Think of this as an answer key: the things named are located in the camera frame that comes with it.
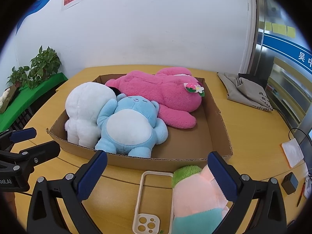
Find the pink pig plush toy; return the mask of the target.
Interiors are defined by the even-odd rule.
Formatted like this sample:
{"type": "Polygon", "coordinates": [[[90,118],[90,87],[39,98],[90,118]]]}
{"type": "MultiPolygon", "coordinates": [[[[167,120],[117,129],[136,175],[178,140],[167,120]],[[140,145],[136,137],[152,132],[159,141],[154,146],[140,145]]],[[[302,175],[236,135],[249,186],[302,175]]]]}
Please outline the pink pig plush toy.
{"type": "Polygon", "coordinates": [[[208,166],[177,169],[172,188],[172,233],[213,233],[229,211],[228,201],[208,166]]]}

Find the beige phone case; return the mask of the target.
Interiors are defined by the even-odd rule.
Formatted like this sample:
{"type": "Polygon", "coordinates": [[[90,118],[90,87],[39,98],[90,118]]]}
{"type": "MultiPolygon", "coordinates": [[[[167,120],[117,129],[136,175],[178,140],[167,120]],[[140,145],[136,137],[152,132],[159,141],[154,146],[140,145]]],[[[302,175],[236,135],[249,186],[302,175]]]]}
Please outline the beige phone case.
{"type": "Polygon", "coordinates": [[[145,171],[141,175],[132,224],[133,233],[172,233],[174,219],[173,188],[169,186],[159,194],[149,194],[146,178],[166,177],[172,180],[170,172],[145,171]]]}

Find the blue plush toy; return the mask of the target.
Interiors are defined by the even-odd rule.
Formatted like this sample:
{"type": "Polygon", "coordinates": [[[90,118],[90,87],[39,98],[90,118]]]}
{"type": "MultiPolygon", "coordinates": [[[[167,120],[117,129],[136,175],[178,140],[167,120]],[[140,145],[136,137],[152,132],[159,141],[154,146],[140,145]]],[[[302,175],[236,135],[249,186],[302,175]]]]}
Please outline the blue plush toy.
{"type": "Polygon", "coordinates": [[[132,157],[150,158],[155,145],[168,138],[168,128],[158,117],[160,105],[142,96],[120,94],[100,110],[101,130],[96,150],[132,157]]]}

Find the red pen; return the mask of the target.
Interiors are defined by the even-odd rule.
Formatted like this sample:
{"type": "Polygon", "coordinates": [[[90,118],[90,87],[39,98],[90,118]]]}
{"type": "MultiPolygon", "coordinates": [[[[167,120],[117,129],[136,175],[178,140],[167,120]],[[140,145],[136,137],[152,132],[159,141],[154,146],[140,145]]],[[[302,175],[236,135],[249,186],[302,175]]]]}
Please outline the red pen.
{"type": "Polygon", "coordinates": [[[300,196],[299,196],[299,199],[298,199],[297,205],[296,205],[296,207],[297,207],[297,208],[298,208],[298,206],[300,205],[300,202],[301,202],[302,196],[303,196],[303,194],[304,194],[305,185],[306,185],[306,183],[304,182],[304,184],[302,185],[302,188],[301,188],[301,192],[300,192],[300,196]]]}

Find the black charger block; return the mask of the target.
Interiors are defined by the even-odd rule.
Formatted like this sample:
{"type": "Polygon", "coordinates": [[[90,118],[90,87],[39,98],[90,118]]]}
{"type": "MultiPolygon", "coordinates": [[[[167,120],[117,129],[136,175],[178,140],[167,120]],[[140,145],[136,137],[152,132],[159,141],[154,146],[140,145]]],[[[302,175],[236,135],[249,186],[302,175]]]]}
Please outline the black charger block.
{"type": "Polygon", "coordinates": [[[281,185],[284,188],[284,191],[287,193],[287,195],[290,195],[296,191],[298,187],[298,180],[294,175],[294,173],[290,172],[284,177],[281,185]]]}

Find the green covered side table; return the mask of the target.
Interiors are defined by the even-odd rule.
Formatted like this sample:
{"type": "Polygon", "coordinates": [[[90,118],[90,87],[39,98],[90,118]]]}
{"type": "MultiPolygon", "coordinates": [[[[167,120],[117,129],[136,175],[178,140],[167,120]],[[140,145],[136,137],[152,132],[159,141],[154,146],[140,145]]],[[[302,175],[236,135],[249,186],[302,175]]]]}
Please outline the green covered side table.
{"type": "Polygon", "coordinates": [[[19,115],[39,97],[43,96],[53,87],[59,85],[60,83],[64,83],[67,80],[67,77],[63,73],[58,73],[52,75],[48,80],[43,81],[34,89],[30,89],[28,86],[22,88],[17,97],[9,104],[7,109],[1,113],[1,132],[9,129],[17,117],[19,117],[19,115]]]}

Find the small potted plant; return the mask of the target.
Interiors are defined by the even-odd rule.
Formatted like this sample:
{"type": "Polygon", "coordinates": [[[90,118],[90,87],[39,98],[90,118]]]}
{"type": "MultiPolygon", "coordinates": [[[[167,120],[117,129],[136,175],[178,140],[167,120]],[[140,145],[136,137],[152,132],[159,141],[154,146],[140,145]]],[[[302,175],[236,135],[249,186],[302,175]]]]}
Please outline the small potted plant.
{"type": "Polygon", "coordinates": [[[27,80],[27,72],[30,70],[29,66],[20,66],[17,69],[15,67],[12,68],[12,73],[8,77],[7,84],[14,85],[16,88],[19,88],[26,84],[27,80]]]}

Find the white orange pad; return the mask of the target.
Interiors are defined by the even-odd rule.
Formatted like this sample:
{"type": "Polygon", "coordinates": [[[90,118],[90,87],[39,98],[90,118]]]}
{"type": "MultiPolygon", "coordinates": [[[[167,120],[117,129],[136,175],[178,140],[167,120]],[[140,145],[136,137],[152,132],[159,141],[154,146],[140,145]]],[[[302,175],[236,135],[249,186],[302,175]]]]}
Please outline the white orange pad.
{"type": "Polygon", "coordinates": [[[302,150],[295,138],[282,143],[281,148],[284,152],[290,168],[295,167],[301,160],[304,159],[302,150]]]}

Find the white plush toy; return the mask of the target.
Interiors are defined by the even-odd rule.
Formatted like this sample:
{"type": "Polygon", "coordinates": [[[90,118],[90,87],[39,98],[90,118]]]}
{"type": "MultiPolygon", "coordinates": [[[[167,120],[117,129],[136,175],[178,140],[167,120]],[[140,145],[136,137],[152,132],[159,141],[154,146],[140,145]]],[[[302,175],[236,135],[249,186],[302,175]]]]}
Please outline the white plush toy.
{"type": "Polygon", "coordinates": [[[65,102],[67,141],[94,148],[100,138],[97,117],[100,110],[119,92],[97,82],[86,82],[74,88],[65,102]]]}

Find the green potted plant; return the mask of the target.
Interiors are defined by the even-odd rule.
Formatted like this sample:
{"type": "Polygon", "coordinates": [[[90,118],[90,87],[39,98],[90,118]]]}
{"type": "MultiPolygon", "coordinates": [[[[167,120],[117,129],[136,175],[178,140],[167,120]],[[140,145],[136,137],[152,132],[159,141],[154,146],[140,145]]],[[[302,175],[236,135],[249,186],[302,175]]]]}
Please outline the green potted plant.
{"type": "Polygon", "coordinates": [[[47,47],[43,50],[41,46],[36,57],[31,59],[31,66],[27,76],[28,87],[30,89],[36,88],[53,74],[57,74],[60,66],[61,61],[55,49],[47,47]]]}

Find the brown cardboard box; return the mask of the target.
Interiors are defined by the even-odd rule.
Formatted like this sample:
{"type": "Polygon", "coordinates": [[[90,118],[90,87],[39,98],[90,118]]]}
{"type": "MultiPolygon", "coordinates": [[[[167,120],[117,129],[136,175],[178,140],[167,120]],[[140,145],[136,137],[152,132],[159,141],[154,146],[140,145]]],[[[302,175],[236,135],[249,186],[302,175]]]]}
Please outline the brown cardboard box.
{"type": "MultiPolygon", "coordinates": [[[[101,75],[93,82],[105,85],[108,80],[117,79],[123,75],[126,74],[101,75]]],[[[225,157],[232,155],[232,147],[221,113],[205,81],[202,78],[196,79],[203,85],[205,96],[198,109],[191,113],[197,121],[194,128],[180,129],[166,125],[168,138],[164,143],[154,146],[150,158],[107,153],[109,165],[137,170],[173,172],[185,165],[204,167],[207,163],[207,156],[212,151],[217,151],[219,155],[225,157]]],[[[117,88],[109,88],[119,92],[116,99],[123,94],[117,88]]],[[[86,159],[92,158],[97,151],[95,148],[83,147],[67,141],[65,131],[67,120],[68,115],[65,110],[49,130],[50,136],[64,151],[86,159]]]]}

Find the grey cloth bag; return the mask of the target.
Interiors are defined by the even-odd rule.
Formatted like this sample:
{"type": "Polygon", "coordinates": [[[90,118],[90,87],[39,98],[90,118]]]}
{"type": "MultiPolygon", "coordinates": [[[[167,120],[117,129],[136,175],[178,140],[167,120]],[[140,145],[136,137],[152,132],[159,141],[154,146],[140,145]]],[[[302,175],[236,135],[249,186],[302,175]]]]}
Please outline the grey cloth bag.
{"type": "Polygon", "coordinates": [[[227,99],[266,112],[273,111],[262,86],[229,73],[217,73],[227,91],[227,99]]]}

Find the blue door banner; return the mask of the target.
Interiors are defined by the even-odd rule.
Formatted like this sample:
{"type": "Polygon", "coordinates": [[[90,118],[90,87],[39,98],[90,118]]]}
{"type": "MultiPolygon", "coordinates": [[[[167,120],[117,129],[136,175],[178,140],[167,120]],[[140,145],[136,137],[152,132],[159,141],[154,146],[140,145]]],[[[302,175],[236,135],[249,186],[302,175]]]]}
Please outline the blue door banner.
{"type": "Polygon", "coordinates": [[[311,74],[311,51],[287,39],[272,34],[263,35],[262,46],[299,65],[311,74]]]}

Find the yellow sticky notes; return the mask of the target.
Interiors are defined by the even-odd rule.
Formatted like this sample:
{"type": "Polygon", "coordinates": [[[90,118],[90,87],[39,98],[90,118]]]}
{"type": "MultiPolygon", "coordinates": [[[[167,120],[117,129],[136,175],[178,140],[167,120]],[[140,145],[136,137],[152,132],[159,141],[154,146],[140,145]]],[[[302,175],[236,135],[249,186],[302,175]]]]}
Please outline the yellow sticky notes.
{"type": "Polygon", "coordinates": [[[272,22],[260,21],[257,32],[271,35],[282,35],[292,39],[296,37],[296,29],[294,27],[272,22]]]}

